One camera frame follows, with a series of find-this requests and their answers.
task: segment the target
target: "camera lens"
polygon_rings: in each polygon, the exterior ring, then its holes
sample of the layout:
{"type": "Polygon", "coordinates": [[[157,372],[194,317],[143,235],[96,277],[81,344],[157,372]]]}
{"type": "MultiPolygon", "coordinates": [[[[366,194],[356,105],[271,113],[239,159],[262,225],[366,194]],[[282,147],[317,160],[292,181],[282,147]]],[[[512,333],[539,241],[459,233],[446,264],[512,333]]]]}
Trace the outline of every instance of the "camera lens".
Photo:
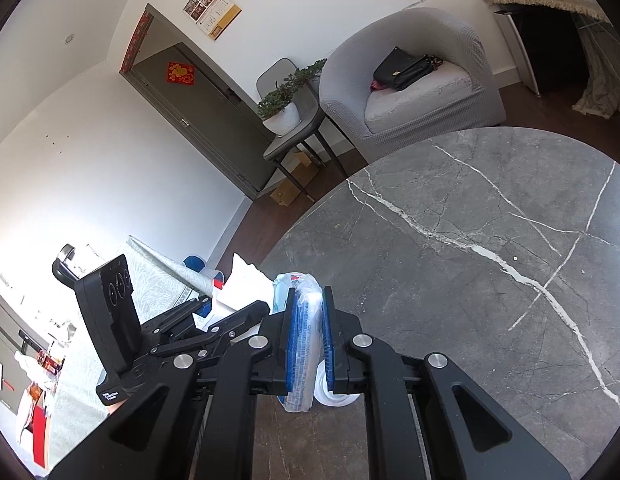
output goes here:
{"type": "Polygon", "coordinates": [[[123,276],[120,272],[116,275],[116,291],[118,292],[119,298],[123,300],[123,298],[125,298],[125,283],[123,282],[123,276]]]}
{"type": "Polygon", "coordinates": [[[118,302],[118,296],[116,294],[116,288],[114,287],[114,283],[109,284],[109,286],[107,287],[107,291],[109,292],[110,302],[113,306],[116,306],[116,303],[118,302]]]}

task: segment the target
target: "door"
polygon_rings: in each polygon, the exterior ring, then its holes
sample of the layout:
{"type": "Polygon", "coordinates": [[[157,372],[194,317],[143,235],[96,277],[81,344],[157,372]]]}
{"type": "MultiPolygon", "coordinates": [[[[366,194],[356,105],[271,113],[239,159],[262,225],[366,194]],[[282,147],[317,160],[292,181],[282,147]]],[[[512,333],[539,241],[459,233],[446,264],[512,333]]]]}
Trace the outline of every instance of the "door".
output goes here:
{"type": "Polygon", "coordinates": [[[235,94],[227,95],[201,70],[203,62],[179,43],[136,64],[130,71],[155,101],[181,123],[179,131],[234,182],[248,186],[251,198],[263,190],[274,173],[263,153],[274,135],[262,124],[254,124],[254,115],[241,110],[235,94]],[[192,86],[168,82],[168,64],[178,62],[195,66],[192,86]]]}
{"type": "MultiPolygon", "coordinates": [[[[24,335],[34,346],[46,348],[45,340],[17,316],[0,295],[0,400],[14,413],[18,411],[23,391],[31,382],[14,359],[14,352],[21,351],[24,335]]],[[[36,352],[28,345],[26,354],[36,357],[36,352]]]]}

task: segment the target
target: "metal bolt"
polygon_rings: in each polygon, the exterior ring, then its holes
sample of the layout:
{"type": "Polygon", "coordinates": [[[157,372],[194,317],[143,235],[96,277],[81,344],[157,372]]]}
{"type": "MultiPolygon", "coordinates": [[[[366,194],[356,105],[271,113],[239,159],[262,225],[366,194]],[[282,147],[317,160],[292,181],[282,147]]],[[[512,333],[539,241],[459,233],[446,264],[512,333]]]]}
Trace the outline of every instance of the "metal bolt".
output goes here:
{"type": "Polygon", "coordinates": [[[176,368],[181,368],[182,370],[185,370],[186,368],[192,366],[193,362],[194,358],[190,354],[177,355],[176,357],[174,357],[173,361],[174,366],[176,368]]]}
{"type": "Polygon", "coordinates": [[[372,345],[372,338],[368,334],[357,334],[352,338],[352,342],[355,346],[366,348],[372,345]]]}
{"type": "Polygon", "coordinates": [[[430,356],[427,358],[427,362],[430,364],[430,366],[433,366],[435,368],[443,368],[445,365],[447,365],[447,357],[445,357],[445,355],[443,354],[430,354],[430,356]]]}
{"type": "Polygon", "coordinates": [[[248,344],[252,348],[265,348],[267,345],[267,337],[264,335],[253,335],[250,337],[248,344]]]}

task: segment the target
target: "wooden floor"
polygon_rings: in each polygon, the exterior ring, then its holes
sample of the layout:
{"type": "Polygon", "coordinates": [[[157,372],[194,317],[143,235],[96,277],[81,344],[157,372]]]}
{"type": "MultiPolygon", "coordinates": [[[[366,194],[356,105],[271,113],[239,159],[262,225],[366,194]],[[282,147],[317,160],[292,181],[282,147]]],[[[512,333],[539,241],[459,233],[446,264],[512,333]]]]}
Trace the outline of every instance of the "wooden floor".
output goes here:
{"type": "MultiPolygon", "coordinates": [[[[521,83],[502,88],[501,98],[508,117],[503,124],[563,134],[619,160],[620,114],[606,120],[575,112],[571,106],[578,101],[582,91],[570,87],[539,98],[521,83]]],[[[367,165],[357,150],[344,153],[339,160],[347,174],[356,173],[367,165]]],[[[308,184],[307,189],[318,200],[342,181],[343,177],[334,163],[329,162],[308,184]]],[[[299,195],[289,207],[277,205],[268,195],[254,200],[221,258],[218,269],[229,276],[234,253],[258,266],[285,232],[311,206],[312,203],[303,195],[299,195]]]]}

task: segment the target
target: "gray marble table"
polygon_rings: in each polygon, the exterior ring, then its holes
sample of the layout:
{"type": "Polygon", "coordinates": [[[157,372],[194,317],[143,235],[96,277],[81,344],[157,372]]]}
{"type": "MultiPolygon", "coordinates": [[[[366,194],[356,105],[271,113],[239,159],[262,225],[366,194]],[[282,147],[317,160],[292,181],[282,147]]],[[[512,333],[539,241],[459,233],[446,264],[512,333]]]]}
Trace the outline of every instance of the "gray marble table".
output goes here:
{"type": "MultiPolygon", "coordinates": [[[[409,146],[318,202],[262,269],[313,274],[398,352],[445,352],[573,478],[618,428],[620,166],[586,144],[500,127],[409,146]]],[[[361,402],[275,402],[254,478],[367,477],[361,402]]]]}

